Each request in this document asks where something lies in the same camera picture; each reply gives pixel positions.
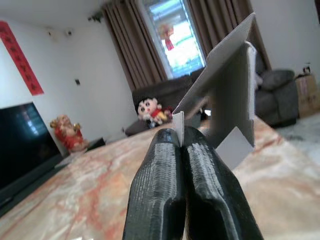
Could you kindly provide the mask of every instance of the marble table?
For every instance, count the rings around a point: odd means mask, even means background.
[[[119,240],[152,129],[82,155],[0,219],[1,240]],[[320,167],[258,118],[233,172],[266,240],[320,239]]]

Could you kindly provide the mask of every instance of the red banner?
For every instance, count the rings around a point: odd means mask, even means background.
[[[30,93],[33,96],[43,94],[44,91],[42,90],[8,23],[5,21],[0,21],[0,37]]]

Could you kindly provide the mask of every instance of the cardboard box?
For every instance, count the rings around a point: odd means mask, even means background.
[[[183,146],[184,117],[190,118],[203,98],[208,98],[212,112],[206,138],[230,169],[254,149],[257,52],[247,42],[254,18],[255,14],[250,14],[214,47],[206,67],[173,111],[173,129]]]
[[[320,110],[320,91],[311,92],[306,96],[299,96],[298,101],[300,118],[311,116]]]
[[[295,79],[299,97],[307,97],[318,90],[315,76],[307,75]]]

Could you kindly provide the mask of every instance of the white cardboard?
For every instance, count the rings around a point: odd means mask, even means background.
[[[247,141],[239,128],[235,127],[216,148],[216,153],[233,170],[253,150],[254,147]]]
[[[185,139],[185,113],[183,111],[172,115],[173,130],[175,130],[180,147],[184,144]]]
[[[206,67],[173,111],[175,122],[181,111],[186,116],[194,111],[195,97],[211,96],[215,104],[210,121],[211,139],[215,141],[212,146],[230,169],[254,149],[256,50],[247,42],[254,18],[255,14],[250,14],[208,54]],[[176,123],[180,124],[175,129],[182,145],[184,123],[181,119]]]

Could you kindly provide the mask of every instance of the black tv screen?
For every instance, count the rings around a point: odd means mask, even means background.
[[[56,155],[33,103],[0,109],[0,190]]]

